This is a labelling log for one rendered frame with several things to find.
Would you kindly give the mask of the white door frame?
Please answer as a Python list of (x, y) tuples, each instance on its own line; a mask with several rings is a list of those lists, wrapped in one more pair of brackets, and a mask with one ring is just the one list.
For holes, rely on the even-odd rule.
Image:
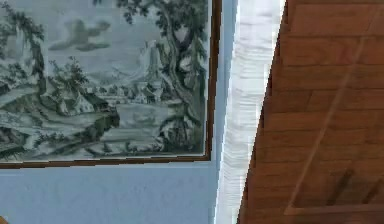
[(223, 0), (218, 181), (210, 224), (236, 224), (287, 1)]

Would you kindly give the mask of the framed grey landscape picture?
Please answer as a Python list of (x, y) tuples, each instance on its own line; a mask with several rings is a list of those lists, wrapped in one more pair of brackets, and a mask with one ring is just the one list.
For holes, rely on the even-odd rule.
[(222, 0), (0, 0), (0, 169), (207, 161)]

